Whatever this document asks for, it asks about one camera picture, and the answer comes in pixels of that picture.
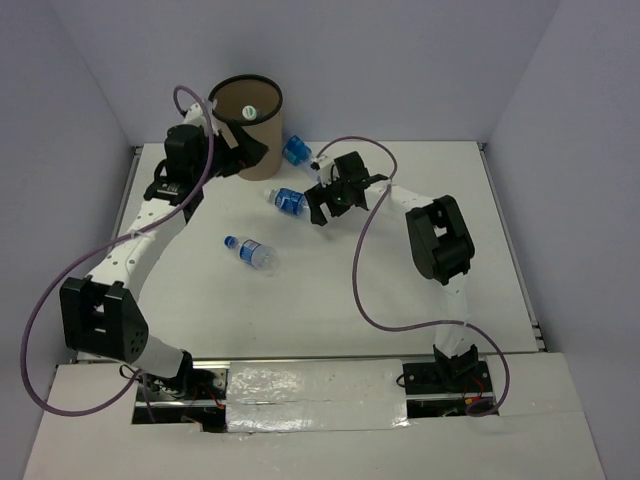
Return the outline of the blue label bottle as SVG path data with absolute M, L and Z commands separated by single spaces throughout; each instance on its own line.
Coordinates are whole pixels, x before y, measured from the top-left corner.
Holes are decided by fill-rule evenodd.
M 299 136 L 291 135 L 285 139 L 282 156 L 310 178 L 317 177 L 318 170 L 313 167 L 315 157 L 312 150 Z
M 254 270 L 272 274 L 278 267 L 275 251 L 252 238 L 228 235 L 224 238 L 224 246 L 235 259 Z
M 308 217 L 310 209 L 305 195 L 289 188 L 268 189 L 264 192 L 270 205 L 295 217 Z

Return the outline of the green label clear bottle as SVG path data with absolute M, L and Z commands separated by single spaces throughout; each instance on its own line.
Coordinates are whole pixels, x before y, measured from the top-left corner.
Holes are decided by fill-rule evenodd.
M 259 117 L 259 110 L 253 105 L 245 105 L 242 108 L 242 117 L 246 121 L 255 121 Z

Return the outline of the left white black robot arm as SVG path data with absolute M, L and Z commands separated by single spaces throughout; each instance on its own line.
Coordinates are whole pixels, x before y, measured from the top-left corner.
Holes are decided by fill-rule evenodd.
M 59 290 L 69 348 L 140 369 L 173 398 L 194 390 L 193 358 L 150 333 L 138 299 L 160 256 L 203 200 L 203 185 L 256 166 L 268 152 L 241 126 L 233 125 L 230 131 L 235 146 L 201 126 L 170 128 L 166 157 L 157 165 L 123 241 L 84 278 L 69 277 Z

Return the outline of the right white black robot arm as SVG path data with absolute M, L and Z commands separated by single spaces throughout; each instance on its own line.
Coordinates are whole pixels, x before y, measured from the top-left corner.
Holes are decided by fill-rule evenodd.
M 450 195 L 432 198 L 397 186 L 391 174 L 372 175 L 357 152 L 336 158 L 315 157 L 310 170 L 316 184 L 305 197 L 312 224 L 328 223 L 323 207 L 333 218 L 352 207 L 370 212 L 356 243 L 351 272 L 352 292 L 362 318 L 374 328 L 392 333 L 435 327 L 435 372 L 424 380 L 447 391 L 461 388 L 477 369 L 479 354 L 474 344 L 464 345 L 464 329 L 469 326 L 466 279 L 475 246 L 457 201 Z M 405 223 L 413 264 L 424 279 L 437 284 L 445 319 L 393 327 L 374 321 L 366 313 L 357 284 L 358 262 L 365 235 L 379 212 Z

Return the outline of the blue label bottle by bin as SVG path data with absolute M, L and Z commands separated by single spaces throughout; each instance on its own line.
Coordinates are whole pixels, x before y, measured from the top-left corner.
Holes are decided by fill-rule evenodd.
M 318 170 L 313 167 L 315 157 L 312 150 L 299 136 L 291 135 L 285 139 L 282 156 L 310 178 L 317 177 Z

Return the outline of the brown cardboard cylinder bin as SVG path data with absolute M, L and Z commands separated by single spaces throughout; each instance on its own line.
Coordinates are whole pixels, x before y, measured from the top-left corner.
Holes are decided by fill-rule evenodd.
M 256 140 L 269 147 L 264 158 L 239 176 L 247 181 L 263 181 L 274 176 L 282 164 L 283 94 L 278 84 L 261 75 L 242 74 L 218 83 L 209 93 L 215 104 L 213 115 L 219 125 L 229 128 L 238 123 Z M 255 106 L 260 114 L 255 121 L 242 117 L 245 105 Z

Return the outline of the blue label bottle front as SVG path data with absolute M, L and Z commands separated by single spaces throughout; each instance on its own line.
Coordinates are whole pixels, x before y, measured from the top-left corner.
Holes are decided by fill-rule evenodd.
M 278 267 L 275 251 L 252 238 L 228 235 L 224 238 L 224 246 L 235 259 L 254 270 L 272 274 Z

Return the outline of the silver foil tape sheet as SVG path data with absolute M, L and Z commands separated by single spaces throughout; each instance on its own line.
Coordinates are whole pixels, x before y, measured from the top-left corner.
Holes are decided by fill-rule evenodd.
M 409 425 L 399 360 L 234 363 L 226 389 L 232 433 L 389 430 Z

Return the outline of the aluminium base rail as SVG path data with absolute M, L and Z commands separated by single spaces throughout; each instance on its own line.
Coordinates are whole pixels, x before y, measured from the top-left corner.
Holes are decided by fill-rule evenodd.
M 429 361 L 433 354 L 394 354 L 394 355 L 346 355 L 346 356 L 275 356 L 275 357 L 220 357 L 194 359 L 196 365 L 227 364 L 232 362 L 315 362 L 315 361 L 373 361 L 395 359 L 403 362 Z

